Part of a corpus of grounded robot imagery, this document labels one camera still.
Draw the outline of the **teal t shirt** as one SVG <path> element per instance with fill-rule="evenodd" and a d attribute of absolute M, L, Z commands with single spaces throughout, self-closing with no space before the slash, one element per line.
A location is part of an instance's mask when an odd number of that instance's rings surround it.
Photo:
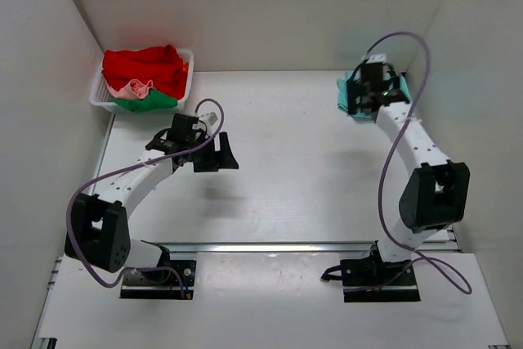
<path fill-rule="evenodd" d="M 363 80 L 360 71 L 347 71 L 337 80 L 337 88 L 337 107 L 358 122 L 374 121 L 381 106 L 412 102 L 404 76 L 394 71 L 374 81 Z"/>

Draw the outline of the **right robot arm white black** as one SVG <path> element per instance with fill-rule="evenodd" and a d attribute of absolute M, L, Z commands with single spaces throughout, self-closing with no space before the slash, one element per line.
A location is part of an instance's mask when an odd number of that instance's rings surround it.
<path fill-rule="evenodd" d="M 399 220 L 385 229 L 366 273 L 385 284 L 425 240 L 463 219 L 470 181 L 465 163 L 455 163 L 429 137 L 413 113 L 413 102 L 401 88 L 385 56 L 364 59 L 346 81 L 347 112 L 362 114 L 391 140 L 409 175 L 398 202 Z"/>

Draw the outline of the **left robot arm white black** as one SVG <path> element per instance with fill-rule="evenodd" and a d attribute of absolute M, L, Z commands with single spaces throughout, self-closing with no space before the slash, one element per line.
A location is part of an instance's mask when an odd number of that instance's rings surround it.
<path fill-rule="evenodd" d="M 178 168 L 192 163 L 195 172 L 236 170 L 222 121 L 211 112 L 175 114 L 172 125 L 157 132 L 132 171 L 114 176 L 94 195 L 80 193 L 70 212 L 65 253 L 68 257 L 115 273 L 124 268 L 143 271 L 154 282 L 171 271 L 164 246 L 132 239 L 128 221 L 139 203 Z"/>

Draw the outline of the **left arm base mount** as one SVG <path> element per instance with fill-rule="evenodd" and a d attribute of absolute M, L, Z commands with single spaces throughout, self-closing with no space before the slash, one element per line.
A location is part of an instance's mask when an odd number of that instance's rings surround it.
<path fill-rule="evenodd" d="M 123 277 L 119 297 L 136 300 L 193 300 L 197 254 L 171 253 L 169 266 L 177 272 L 181 280 L 171 271 L 144 274 L 129 272 Z"/>

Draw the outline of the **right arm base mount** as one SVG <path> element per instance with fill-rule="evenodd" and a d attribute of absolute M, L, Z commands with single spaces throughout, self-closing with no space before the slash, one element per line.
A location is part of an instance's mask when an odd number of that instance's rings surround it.
<path fill-rule="evenodd" d="M 365 257 L 341 259 L 320 279 L 340 281 L 345 303 L 420 302 L 412 265 L 410 260 L 384 262 L 372 247 Z"/>

